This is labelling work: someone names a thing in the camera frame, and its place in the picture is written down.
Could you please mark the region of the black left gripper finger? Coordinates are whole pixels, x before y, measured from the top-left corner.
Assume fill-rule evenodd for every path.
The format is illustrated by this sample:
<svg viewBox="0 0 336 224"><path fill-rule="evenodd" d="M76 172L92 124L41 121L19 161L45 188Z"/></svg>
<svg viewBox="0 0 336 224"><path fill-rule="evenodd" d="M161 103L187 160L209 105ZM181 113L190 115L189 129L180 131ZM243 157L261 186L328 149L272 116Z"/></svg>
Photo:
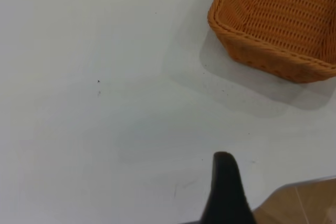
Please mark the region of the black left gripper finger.
<svg viewBox="0 0 336 224"><path fill-rule="evenodd" d="M211 190L199 222L256 223L237 162L228 152L216 152L213 156Z"/></svg>

